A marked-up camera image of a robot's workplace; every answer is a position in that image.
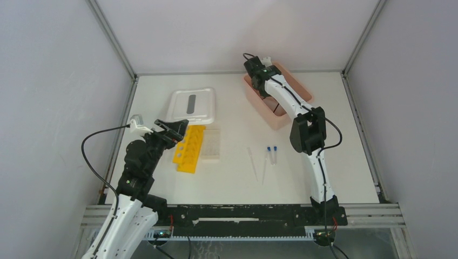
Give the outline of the white plastic bin lid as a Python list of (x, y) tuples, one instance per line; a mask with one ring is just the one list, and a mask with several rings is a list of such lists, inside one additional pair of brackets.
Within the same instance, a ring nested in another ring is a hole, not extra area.
[(188, 120), (189, 125), (215, 121), (215, 90), (211, 87), (177, 90), (171, 95), (166, 121)]

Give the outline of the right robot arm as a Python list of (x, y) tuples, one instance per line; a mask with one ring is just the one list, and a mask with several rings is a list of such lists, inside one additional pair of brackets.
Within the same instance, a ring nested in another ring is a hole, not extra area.
[(262, 97), (276, 100), (292, 119), (290, 143), (296, 152), (308, 159), (311, 166), (312, 217), (318, 224), (327, 224), (334, 216), (333, 209), (339, 207), (325, 165), (326, 125), (330, 120), (323, 108), (313, 107), (294, 90), (277, 66), (267, 65), (250, 53), (243, 53), (243, 57), (252, 87)]

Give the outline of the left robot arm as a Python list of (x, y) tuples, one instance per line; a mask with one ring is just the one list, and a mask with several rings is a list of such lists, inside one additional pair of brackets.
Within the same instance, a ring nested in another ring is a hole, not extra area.
[(184, 139), (189, 121), (165, 122), (157, 119), (152, 128), (144, 126), (141, 115), (124, 128), (141, 138), (130, 142), (124, 169), (116, 187), (89, 166), (96, 177), (114, 193), (114, 202), (99, 233), (83, 258), (131, 258), (147, 232), (169, 218), (166, 200), (149, 192), (153, 172), (165, 150)]

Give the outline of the yellow test tube rack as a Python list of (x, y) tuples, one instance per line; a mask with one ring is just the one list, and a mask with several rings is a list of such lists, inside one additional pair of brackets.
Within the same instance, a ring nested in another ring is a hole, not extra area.
[(172, 162), (177, 165), (177, 172), (194, 174), (206, 126), (191, 125), (187, 128), (184, 139), (176, 145)]

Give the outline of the clear well plate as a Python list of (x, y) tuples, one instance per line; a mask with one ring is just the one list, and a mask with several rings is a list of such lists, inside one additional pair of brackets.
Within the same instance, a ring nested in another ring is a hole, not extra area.
[(220, 159), (220, 129), (211, 128), (204, 130), (200, 158), (202, 160)]

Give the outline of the left blue-capped tube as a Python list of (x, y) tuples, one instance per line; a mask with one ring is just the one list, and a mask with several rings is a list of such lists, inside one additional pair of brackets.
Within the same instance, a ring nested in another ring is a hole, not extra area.
[(274, 165), (273, 152), (270, 146), (267, 147), (267, 154), (271, 165)]

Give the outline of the blue-capped tube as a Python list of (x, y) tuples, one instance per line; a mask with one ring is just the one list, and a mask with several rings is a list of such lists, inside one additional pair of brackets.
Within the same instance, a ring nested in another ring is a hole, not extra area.
[(273, 164), (277, 164), (277, 146), (273, 147)]
[(274, 165), (273, 152), (270, 146), (267, 147), (267, 154), (271, 165)]

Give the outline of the right blue-capped tube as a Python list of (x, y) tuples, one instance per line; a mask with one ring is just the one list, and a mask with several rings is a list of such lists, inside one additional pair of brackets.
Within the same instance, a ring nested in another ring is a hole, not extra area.
[(273, 147), (273, 164), (277, 164), (277, 146)]

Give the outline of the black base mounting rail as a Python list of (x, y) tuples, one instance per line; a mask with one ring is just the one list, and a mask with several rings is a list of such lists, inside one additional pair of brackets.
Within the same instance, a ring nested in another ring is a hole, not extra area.
[(173, 237), (302, 237), (307, 228), (333, 230), (348, 225), (344, 207), (326, 214), (312, 205), (169, 205), (154, 228)]

